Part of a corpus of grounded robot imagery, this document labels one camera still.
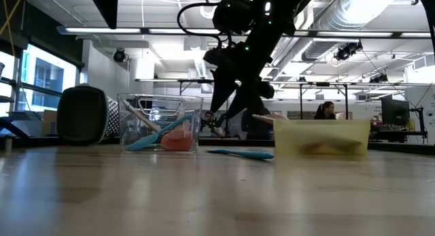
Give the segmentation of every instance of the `woman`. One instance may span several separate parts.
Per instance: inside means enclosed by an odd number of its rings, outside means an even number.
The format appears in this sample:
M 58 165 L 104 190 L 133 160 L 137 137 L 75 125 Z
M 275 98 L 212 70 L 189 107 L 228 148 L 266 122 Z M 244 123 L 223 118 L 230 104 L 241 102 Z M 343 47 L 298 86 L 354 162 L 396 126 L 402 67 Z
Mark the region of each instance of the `woman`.
M 319 105 L 314 116 L 315 120 L 335 120 L 334 103 L 327 101 Z

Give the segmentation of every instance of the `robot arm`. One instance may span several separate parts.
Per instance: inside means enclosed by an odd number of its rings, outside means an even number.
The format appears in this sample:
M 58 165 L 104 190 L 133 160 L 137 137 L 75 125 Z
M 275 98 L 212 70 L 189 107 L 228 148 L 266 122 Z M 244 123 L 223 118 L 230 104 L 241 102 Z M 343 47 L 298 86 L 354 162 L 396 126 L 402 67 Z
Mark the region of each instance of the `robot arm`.
M 236 91 L 226 118 L 232 118 L 246 107 L 252 113 L 263 109 L 260 97 L 272 98 L 275 91 L 267 82 L 262 82 L 260 73 L 266 63 L 271 63 L 271 54 L 281 36 L 293 35 L 294 18 L 310 0 L 221 0 L 216 5 L 213 25 L 221 33 L 243 34 L 249 31 L 244 42 L 229 43 L 227 48 L 217 47 L 208 51 L 204 60 L 217 66 L 211 111 L 216 112 L 229 96 Z M 205 5 L 192 4 L 190 7 Z

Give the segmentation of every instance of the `orange object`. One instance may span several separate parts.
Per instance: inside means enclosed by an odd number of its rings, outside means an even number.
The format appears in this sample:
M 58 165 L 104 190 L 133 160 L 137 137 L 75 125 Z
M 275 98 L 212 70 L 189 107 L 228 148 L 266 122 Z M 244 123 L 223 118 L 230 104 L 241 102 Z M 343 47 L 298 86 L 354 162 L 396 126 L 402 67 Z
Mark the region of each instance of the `orange object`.
M 185 130 L 169 131 L 163 135 L 161 147 L 169 151 L 189 151 L 192 149 L 192 133 Z

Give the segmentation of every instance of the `cardboard box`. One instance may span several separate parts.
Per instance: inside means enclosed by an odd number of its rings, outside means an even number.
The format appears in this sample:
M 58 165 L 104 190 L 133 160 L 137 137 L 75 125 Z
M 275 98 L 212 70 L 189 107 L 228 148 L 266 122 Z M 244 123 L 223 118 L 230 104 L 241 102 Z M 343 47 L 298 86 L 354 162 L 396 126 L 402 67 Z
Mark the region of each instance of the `cardboard box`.
M 43 111 L 43 136 L 57 135 L 57 111 Z

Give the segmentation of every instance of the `translucent yellow bin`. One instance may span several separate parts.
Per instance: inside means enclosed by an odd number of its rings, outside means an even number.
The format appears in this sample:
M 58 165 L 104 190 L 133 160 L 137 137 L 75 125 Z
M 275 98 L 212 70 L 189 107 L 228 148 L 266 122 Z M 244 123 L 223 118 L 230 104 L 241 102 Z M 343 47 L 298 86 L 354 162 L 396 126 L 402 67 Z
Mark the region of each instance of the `translucent yellow bin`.
M 274 120 L 275 154 L 364 156 L 369 120 Z

